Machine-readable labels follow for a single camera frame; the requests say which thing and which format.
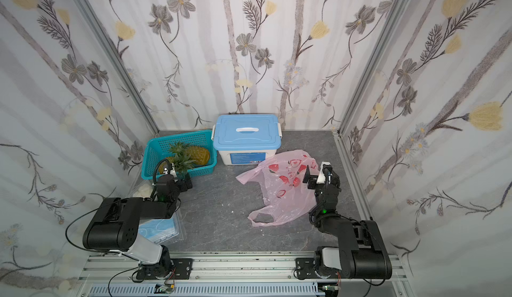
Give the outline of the pink plastic bag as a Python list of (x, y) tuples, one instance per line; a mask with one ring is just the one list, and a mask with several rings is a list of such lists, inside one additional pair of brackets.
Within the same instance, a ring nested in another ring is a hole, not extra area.
[(319, 165), (303, 150), (276, 154), (236, 179), (260, 185), (265, 204), (248, 215), (254, 228), (281, 226), (308, 213), (315, 205), (314, 190), (303, 183), (306, 172), (317, 174)]

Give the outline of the pineapple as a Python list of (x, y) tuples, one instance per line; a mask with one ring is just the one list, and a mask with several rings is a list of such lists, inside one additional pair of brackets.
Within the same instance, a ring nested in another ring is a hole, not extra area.
[(171, 144), (169, 151), (174, 154), (174, 156), (177, 156), (179, 162), (194, 166), (205, 166), (211, 158), (211, 154), (206, 148), (184, 142)]
[(189, 170), (194, 169), (196, 166), (196, 161), (194, 161), (190, 156), (179, 156), (178, 154), (164, 158), (163, 163), (165, 163), (165, 165), (161, 164), (158, 167), (159, 173), (163, 173), (164, 168), (171, 169), (170, 166), (173, 166), (173, 170), (177, 174), (183, 176), (186, 175)]

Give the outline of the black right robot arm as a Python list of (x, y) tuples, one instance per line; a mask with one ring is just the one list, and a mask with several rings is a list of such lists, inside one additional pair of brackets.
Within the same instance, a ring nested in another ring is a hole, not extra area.
[(298, 258), (297, 278), (389, 280), (391, 258), (377, 223), (372, 219), (358, 221), (337, 211), (341, 186), (332, 165), (322, 163), (316, 175), (306, 167), (303, 183), (314, 191), (316, 200), (309, 211), (310, 224), (321, 233), (337, 238), (337, 246), (318, 247), (311, 262)]

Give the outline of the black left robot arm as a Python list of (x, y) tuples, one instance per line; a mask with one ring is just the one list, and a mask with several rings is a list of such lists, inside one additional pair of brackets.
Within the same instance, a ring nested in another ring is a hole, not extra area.
[(193, 187), (188, 174), (182, 178), (165, 174), (153, 183), (149, 198), (105, 199), (83, 235), (88, 250), (120, 253), (136, 260), (138, 280), (168, 279), (175, 274), (168, 248), (141, 234), (139, 226), (170, 220), (181, 202), (180, 194)]

